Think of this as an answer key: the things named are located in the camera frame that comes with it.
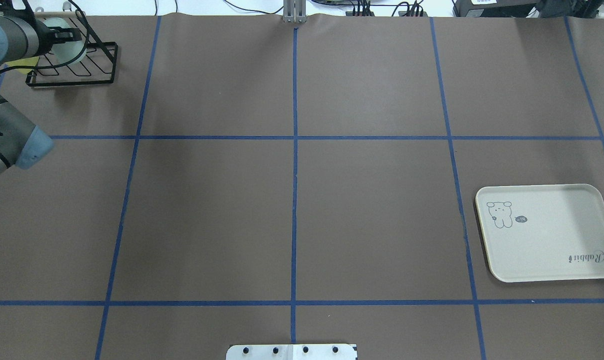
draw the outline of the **white bracket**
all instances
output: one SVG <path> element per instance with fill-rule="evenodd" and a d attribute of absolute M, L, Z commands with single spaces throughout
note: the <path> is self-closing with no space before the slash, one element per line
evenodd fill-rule
<path fill-rule="evenodd" d="M 284 22 L 306 23 L 306 0 L 284 0 Z"/>
<path fill-rule="evenodd" d="M 226 360 L 357 360 L 354 344 L 234 345 Z"/>

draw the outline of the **rectangular tray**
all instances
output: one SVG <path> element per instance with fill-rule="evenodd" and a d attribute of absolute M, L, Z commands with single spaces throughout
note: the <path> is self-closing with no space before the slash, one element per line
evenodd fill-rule
<path fill-rule="evenodd" d="M 595 187 L 490 186 L 475 204 L 498 280 L 604 278 L 604 200 Z"/>

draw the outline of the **white mounting plate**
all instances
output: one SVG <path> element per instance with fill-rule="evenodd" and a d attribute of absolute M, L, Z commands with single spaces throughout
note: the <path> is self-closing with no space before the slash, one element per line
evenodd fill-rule
<path fill-rule="evenodd" d="M 226 352 L 226 360 L 357 360 L 357 346 L 354 344 L 234 345 Z"/>
<path fill-rule="evenodd" d="M 475 204 L 498 280 L 604 278 L 604 200 L 595 187 L 483 187 Z"/>

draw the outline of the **white tray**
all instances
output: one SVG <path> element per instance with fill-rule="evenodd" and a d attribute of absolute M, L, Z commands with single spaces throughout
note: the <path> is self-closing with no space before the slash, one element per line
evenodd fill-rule
<path fill-rule="evenodd" d="M 604 278 L 604 201 L 595 187 L 490 186 L 475 204 L 498 280 Z"/>

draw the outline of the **cartoon bear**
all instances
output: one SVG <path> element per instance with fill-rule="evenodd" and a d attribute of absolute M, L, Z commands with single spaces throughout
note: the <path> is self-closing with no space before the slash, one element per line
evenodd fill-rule
<path fill-rule="evenodd" d="M 487 202 L 491 218 L 498 229 L 513 226 L 513 219 L 510 218 L 512 211 L 510 210 L 510 201 L 506 202 Z"/>

